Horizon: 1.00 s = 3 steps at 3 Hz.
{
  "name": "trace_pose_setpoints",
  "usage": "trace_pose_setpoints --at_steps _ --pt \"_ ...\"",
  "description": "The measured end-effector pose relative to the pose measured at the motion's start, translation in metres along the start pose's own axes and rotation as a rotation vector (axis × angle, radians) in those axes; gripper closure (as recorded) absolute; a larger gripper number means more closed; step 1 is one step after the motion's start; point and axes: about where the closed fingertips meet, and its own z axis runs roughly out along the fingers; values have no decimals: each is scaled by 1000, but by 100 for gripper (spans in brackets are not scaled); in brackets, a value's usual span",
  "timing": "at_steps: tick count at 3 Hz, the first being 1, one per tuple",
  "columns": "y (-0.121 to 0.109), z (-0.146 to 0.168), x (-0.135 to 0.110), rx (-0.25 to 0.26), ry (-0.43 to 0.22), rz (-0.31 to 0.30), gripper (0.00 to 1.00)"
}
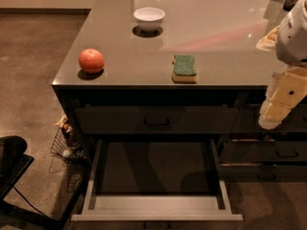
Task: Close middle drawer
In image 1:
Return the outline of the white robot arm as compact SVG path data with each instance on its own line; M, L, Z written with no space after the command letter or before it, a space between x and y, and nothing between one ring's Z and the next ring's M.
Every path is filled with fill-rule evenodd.
M275 129L307 96L307 0L298 0L256 48L275 50L277 59L287 64L283 73L272 74L260 108L259 126Z

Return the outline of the cream white gripper body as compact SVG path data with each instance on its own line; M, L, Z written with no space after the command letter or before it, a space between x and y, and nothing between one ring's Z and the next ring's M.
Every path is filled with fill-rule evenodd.
M273 73L259 111L259 126L275 129L306 96L306 67L288 66L283 73Z

